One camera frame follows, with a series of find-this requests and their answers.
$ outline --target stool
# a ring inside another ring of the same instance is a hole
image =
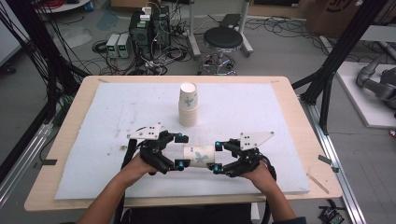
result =
[[[217,53],[207,55],[200,66],[198,75],[201,75],[203,68],[206,72],[214,75],[229,75],[235,71],[235,60],[225,55],[236,51],[242,47],[243,38],[235,29],[228,27],[215,27],[204,33],[204,43],[210,49],[215,49]]]

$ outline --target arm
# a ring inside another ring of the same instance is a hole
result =
[[[251,180],[253,185],[265,194],[275,222],[296,218],[285,195],[271,177],[263,161],[260,162],[260,165],[254,171],[241,176]]]
[[[155,172],[157,171],[143,162],[140,159],[140,153],[137,153],[134,158],[110,180],[99,196],[92,202],[90,207],[88,207],[85,214],[78,221],[78,224],[110,223],[125,190],[146,173]]]

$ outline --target cardboard box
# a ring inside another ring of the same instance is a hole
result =
[[[302,12],[308,12],[315,2],[316,0],[300,0],[298,9],[300,9]]]
[[[360,7],[356,3],[356,0],[316,1],[309,8],[306,29],[312,35],[340,37]]]
[[[145,7],[149,6],[149,0],[111,0],[112,7]]]

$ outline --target black stool seat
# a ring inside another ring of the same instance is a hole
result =
[[[242,45],[243,38],[235,29],[214,27],[204,33],[204,41],[215,49],[236,49]]]

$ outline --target white device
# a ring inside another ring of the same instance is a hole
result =
[[[140,129],[132,134],[128,134],[127,137],[129,139],[148,139],[148,140],[157,140],[160,137],[160,130],[163,126],[160,122]]]
[[[117,43],[119,42],[120,35],[111,35],[106,43],[107,55],[110,58],[119,57],[119,48],[117,48]]]
[[[151,15],[151,7],[142,7],[142,11],[145,12],[145,15]]]
[[[258,147],[272,136],[274,136],[274,132],[241,133],[241,150],[245,151],[254,147]]]
[[[149,21],[149,15],[140,15],[141,21]]]
[[[119,42],[117,44],[119,48],[119,55],[121,58],[129,58],[132,52],[131,37],[128,34],[120,35]]]

